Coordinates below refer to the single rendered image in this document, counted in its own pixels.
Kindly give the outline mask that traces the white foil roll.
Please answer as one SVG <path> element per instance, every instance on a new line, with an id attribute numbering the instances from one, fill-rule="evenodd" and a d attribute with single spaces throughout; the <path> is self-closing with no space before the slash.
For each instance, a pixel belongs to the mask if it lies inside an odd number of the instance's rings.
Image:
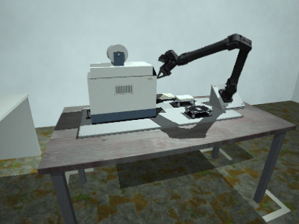
<path id="1" fill-rule="evenodd" d="M 109 48 L 110 48 L 110 51 L 109 51 Z M 126 47 L 124 47 L 123 45 L 120 45 L 120 44 L 112 44 L 108 47 L 108 49 L 107 49 L 108 58 L 110 57 L 109 59 L 114 63 L 113 52 L 116 52 L 116 51 L 123 52 L 124 62 L 125 62 L 127 60 L 129 54 L 128 54 L 128 51 L 127 51 Z"/>

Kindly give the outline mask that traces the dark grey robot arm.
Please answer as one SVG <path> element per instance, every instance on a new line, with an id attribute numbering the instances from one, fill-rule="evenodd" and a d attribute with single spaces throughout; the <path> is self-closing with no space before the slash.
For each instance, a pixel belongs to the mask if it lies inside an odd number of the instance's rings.
<path id="1" fill-rule="evenodd" d="M 241 75 L 243 66 L 246 62 L 248 53 L 252 49 L 251 40 L 249 40 L 248 38 L 245 38 L 242 35 L 235 33 L 233 35 L 229 35 L 224 40 L 197 49 L 195 51 L 182 53 L 180 56 L 178 56 L 174 52 L 174 50 L 166 51 L 165 54 L 162 54 L 159 57 L 158 61 L 164 63 L 163 66 L 166 66 L 169 69 L 172 66 L 175 67 L 177 65 L 178 66 L 185 65 L 189 62 L 192 62 L 193 60 L 200 59 L 202 57 L 220 51 L 224 51 L 227 49 L 231 51 L 236 48 L 240 50 L 238 52 L 238 57 L 235 62 L 235 66 L 233 68 L 233 73 L 231 74 L 230 78 L 227 80 L 226 83 L 227 86 L 225 86 L 225 89 L 218 90 L 223 102 L 229 103 L 233 101 L 232 96 L 237 92 L 237 84 L 238 84 L 239 77 Z"/>

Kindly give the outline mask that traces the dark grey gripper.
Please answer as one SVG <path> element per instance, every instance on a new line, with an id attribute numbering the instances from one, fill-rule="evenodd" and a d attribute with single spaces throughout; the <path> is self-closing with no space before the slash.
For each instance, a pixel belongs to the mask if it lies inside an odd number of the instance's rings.
<path id="1" fill-rule="evenodd" d="M 174 66 L 169 68 L 169 70 L 171 71 L 173 68 L 174 68 Z M 166 76 L 170 76 L 172 74 L 170 71 L 168 71 L 168 68 L 166 66 L 161 66 L 160 70 L 159 70 L 159 73 L 157 75 L 157 79 L 162 78 L 162 77 L 166 77 Z M 162 76 L 160 76 L 161 73 L 163 73 Z"/>

